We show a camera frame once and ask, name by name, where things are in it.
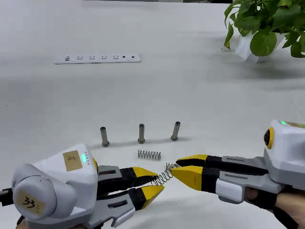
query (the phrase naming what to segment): white power strip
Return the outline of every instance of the white power strip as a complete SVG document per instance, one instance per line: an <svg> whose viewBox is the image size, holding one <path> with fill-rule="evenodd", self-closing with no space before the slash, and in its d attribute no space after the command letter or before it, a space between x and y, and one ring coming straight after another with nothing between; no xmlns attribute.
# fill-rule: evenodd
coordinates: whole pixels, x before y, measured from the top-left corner
<svg viewBox="0 0 305 229"><path fill-rule="evenodd" d="M57 58L55 64L141 62L139 54L73 54Z"/></svg>

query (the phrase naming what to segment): metal spring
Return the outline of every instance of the metal spring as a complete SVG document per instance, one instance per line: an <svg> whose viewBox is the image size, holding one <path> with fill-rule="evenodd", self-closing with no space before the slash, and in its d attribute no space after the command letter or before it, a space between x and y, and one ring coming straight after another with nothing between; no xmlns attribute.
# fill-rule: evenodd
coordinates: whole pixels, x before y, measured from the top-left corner
<svg viewBox="0 0 305 229"><path fill-rule="evenodd" d="M148 151L148 150L138 150L138 157L148 158L148 159L152 159L152 160L160 160L161 159L161 152Z"/></svg>
<svg viewBox="0 0 305 229"><path fill-rule="evenodd" d="M177 164L166 163L165 167L165 171L159 174L158 178L151 182L152 185L163 185L164 183L169 181L171 178L173 178L173 175L171 173L172 168L178 168L180 166Z"/></svg>

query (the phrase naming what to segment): table surface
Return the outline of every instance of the table surface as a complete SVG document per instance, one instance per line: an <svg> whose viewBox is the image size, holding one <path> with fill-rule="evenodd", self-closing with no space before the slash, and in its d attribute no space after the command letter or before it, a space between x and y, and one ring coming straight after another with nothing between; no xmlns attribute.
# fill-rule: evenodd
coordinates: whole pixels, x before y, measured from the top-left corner
<svg viewBox="0 0 305 229"><path fill-rule="evenodd" d="M273 119L305 120L305 70L289 50L270 62L222 52L222 4L0 1L0 182L14 169L85 143L99 164L160 173L182 156L263 154ZM55 65L66 53L136 52L141 63ZM179 141L169 137L181 121ZM144 145L137 143L145 124ZM100 147L100 126L111 142ZM140 160L138 149L161 161ZM14 206L0 227L15 228ZM176 179L121 229L284 228L271 213L231 205Z"/></svg>

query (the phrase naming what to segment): potted plant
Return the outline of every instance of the potted plant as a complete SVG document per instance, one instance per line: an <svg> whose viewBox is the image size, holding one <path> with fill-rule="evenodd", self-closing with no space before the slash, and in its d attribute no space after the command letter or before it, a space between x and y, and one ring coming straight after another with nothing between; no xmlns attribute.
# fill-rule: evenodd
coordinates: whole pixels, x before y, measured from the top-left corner
<svg viewBox="0 0 305 229"><path fill-rule="evenodd" d="M244 59L268 57L286 38L293 57L305 57L305 0L235 0L225 13L224 45L230 49L233 26L241 38L236 52Z"/></svg>

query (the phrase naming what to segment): metal pin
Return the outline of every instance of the metal pin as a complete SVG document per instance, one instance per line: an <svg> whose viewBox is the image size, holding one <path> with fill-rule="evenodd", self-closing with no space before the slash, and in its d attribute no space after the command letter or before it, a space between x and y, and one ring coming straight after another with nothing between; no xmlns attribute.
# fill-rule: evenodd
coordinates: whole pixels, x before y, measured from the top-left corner
<svg viewBox="0 0 305 229"><path fill-rule="evenodd" d="M144 124L139 125L139 138L138 143L143 144L145 142L144 138Z"/></svg>
<svg viewBox="0 0 305 229"><path fill-rule="evenodd" d="M178 140L179 128L180 128L180 122L176 122L173 128L173 135L171 136L171 140L174 142Z"/></svg>
<svg viewBox="0 0 305 229"><path fill-rule="evenodd" d="M101 135L102 135L102 146L103 147L108 147L109 142L108 142L108 138L107 138L106 128L104 126L102 126L100 128L100 131L101 131Z"/></svg>

